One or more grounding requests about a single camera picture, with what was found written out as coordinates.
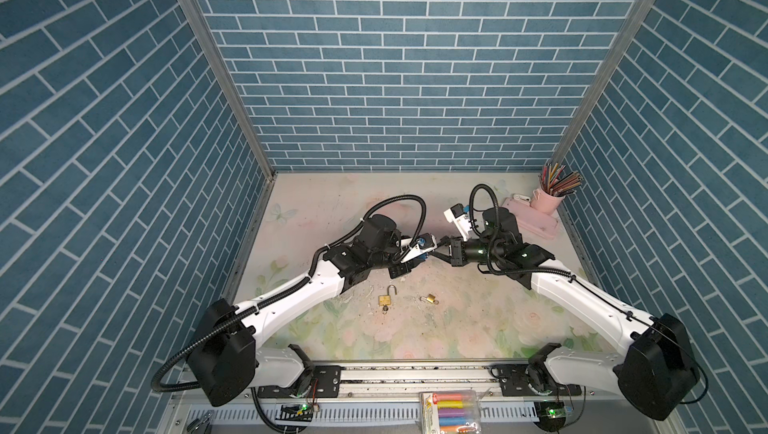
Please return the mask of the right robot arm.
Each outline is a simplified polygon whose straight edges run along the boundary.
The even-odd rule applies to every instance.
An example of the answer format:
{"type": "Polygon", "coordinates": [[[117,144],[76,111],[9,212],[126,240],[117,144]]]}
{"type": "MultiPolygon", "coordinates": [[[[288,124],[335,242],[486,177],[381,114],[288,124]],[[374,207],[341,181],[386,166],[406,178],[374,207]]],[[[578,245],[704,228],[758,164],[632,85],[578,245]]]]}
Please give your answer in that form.
{"type": "Polygon", "coordinates": [[[480,221],[470,207],[444,213],[457,228],[444,237],[441,260],[454,267],[475,263],[484,273],[508,277],[562,307],[592,328],[612,352],[583,352],[550,342],[529,358],[530,388],[553,393],[566,385],[622,395],[645,416],[663,421],[702,379],[687,330],[677,318],[653,316],[580,279],[539,245],[523,240],[512,213],[489,208],[480,221]]]}

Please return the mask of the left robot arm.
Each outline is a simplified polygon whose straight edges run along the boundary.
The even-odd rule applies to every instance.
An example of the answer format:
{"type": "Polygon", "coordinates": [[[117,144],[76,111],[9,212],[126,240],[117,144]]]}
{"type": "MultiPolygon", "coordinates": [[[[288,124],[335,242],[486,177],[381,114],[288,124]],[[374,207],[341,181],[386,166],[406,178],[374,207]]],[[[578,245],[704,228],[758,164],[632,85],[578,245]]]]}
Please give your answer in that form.
{"type": "Polygon", "coordinates": [[[402,236],[390,218],[375,214],[355,234],[320,248],[309,270],[264,295],[238,304],[219,300],[205,312],[185,356],[209,404],[220,407],[252,388],[276,387],[302,396],[313,384],[314,363],[296,344],[267,347],[280,329],[315,306],[365,281],[370,272],[409,272],[436,246],[430,234],[402,236]]]}

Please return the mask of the large brass padlock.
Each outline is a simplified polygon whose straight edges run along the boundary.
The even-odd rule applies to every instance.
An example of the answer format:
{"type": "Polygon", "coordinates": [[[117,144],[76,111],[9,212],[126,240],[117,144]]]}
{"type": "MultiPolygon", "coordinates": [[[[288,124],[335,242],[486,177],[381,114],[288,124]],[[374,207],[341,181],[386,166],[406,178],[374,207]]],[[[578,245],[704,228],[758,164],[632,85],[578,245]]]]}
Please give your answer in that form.
{"type": "Polygon", "coordinates": [[[390,284],[387,287],[386,292],[378,296],[378,305],[381,308],[381,312],[383,314],[387,314],[389,312],[390,307],[392,306],[392,298],[396,296],[397,293],[397,287],[393,284],[390,284]]]}

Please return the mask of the small brass padlock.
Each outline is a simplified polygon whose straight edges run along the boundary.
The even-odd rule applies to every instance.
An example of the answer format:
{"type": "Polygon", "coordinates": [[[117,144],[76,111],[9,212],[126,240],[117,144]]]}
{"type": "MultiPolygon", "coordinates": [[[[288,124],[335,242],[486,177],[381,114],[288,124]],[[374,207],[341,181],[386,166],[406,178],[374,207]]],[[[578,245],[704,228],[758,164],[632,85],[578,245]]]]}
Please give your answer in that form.
{"type": "Polygon", "coordinates": [[[439,304],[439,300],[433,294],[428,294],[426,296],[421,296],[420,300],[422,302],[429,303],[429,304],[432,304],[432,305],[438,305],[439,304]]]}

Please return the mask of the pink pencil case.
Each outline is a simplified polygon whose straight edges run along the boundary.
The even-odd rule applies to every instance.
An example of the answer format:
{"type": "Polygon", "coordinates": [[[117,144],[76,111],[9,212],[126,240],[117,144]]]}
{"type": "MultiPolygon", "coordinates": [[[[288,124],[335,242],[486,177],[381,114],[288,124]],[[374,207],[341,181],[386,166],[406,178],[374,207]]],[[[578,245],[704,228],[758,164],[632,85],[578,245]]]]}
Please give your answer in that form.
{"type": "Polygon", "coordinates": [[[530,206],[529,202],[512,197],[507,198],[502,206],[515,216],[521,229],[546,240],[552,240],[556,237],[559,220],[549,214],[537,211],[530,206]]]}

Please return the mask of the pink pencil cup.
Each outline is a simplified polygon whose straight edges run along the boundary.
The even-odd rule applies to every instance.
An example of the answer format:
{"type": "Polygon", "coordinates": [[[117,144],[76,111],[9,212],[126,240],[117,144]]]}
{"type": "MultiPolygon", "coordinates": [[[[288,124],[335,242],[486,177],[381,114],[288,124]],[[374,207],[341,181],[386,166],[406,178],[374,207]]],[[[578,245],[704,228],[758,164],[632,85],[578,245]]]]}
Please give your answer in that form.
{"type": "Polygon", "coordinates": [[[563,197],[553,196],[541,188],[537,188],[533,192],[530,207],[540,213],[553,215],[563,200],[563,197]]]}

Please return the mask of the coloured pencils bunch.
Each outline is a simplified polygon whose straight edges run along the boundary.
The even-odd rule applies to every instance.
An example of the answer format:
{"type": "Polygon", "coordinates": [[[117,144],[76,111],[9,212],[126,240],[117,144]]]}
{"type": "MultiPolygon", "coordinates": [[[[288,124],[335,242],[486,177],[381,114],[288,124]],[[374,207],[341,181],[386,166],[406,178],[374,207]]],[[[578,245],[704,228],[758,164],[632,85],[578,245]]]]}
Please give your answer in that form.
{"type": "Polygon", "coordinates": [[[564,197],[575,192],[584,185],[579,172],[566,171],[561,163],[548,161],[542,167],[539,175],[539,188],[552,197],[564,197]]]}

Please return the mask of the box of coloured markers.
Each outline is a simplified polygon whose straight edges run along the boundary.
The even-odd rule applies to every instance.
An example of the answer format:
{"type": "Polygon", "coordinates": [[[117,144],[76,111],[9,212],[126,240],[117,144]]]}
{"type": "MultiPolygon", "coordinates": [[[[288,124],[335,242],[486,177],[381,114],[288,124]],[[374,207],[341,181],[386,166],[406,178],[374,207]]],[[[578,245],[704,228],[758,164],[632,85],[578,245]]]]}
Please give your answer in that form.
{"type": "Polygon", "coordinates": [[[419,401],[424,434],[482,432],[479,402],[472,390],[423,392],[419,401]]]}

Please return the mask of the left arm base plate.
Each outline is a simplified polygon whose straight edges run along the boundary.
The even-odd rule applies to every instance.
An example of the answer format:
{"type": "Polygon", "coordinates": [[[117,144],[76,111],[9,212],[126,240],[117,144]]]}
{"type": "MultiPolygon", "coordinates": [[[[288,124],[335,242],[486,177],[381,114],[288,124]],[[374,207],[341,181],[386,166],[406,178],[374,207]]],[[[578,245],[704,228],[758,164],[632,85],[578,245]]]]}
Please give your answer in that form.
{"type": "Polygon", "coordinates": [[[305,370],[288,387],[276,385],[262,386],[257,390],[260,399],[337,398],[341,385],[342,367],[340,365],[316,365],[309,373],[305,370]]]}

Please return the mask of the aluminium rail frame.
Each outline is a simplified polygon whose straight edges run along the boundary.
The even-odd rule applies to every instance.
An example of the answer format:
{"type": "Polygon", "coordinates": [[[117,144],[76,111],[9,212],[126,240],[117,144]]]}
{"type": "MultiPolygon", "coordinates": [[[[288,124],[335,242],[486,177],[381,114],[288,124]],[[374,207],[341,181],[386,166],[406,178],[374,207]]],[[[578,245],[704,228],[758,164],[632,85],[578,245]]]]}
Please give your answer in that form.
{"type": "Polygon", "coordinates": [[[494,364],[522,360],[320,361],[340,365],[337,398],[260,399],[247,390],[220,407],[203,393],[173,396],[161,433],[423,433],[420,394],[472,390],[481,433],[680,433],[679,417],[654,421],[611,392],[504,397],[490,373],[494,364]]]}

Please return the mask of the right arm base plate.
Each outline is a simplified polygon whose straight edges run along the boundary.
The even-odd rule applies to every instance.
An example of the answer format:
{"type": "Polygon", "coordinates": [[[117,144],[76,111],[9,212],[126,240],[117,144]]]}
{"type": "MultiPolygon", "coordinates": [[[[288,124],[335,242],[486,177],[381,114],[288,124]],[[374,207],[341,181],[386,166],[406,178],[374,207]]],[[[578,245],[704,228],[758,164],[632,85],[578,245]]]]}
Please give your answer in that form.
{"type": "Polygon", "coordinates": [[[490,375],[499,383],[504,397],[565,396],[583,393],[579,385],[557,383],[544,367],[533,364],[494,364],[490,375]]]}

